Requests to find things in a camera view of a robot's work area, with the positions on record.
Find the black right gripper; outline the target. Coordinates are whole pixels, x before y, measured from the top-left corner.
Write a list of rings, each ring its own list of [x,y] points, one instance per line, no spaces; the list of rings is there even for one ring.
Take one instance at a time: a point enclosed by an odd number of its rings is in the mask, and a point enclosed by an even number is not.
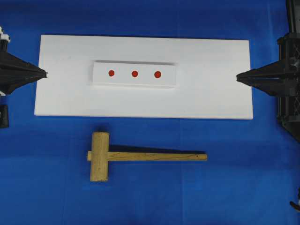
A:
[[[300,35],[288,33],[277,40],[279,59],[283,61],[284,95],[278,98],[277,121],[293,136],[300,137]],[[270,96],[278,96],[279,61],[236,75],[237,81],[259,89]]]

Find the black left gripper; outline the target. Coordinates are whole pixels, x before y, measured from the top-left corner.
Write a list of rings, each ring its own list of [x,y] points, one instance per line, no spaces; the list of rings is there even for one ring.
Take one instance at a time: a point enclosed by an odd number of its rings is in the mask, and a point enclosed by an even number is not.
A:
[[[0,68],[5,70],[37,72],[42,75],[5,75],[0,76],[0,91],[4,94],[11,94],[15,89],[22,87],[28,83],[36,82],[40,79],[46,78],[47,72],[43,69],[23,61],[22,59],[7,53],[8,43],[10,42],[10,36],[4,33],[4,29],[0,28],[0,50],[4,51],[0,53]],[[0,127],[8,128],[8,106],[0,105]]]

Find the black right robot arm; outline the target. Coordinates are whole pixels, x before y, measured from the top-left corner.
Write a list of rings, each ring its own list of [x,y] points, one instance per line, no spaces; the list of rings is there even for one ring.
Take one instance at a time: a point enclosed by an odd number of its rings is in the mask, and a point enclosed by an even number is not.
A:
[[[286,1],[289,32],[277,40],[279,60],[236,76],[237,81],[278,98],[277,121],[300,140],[300,2]]]

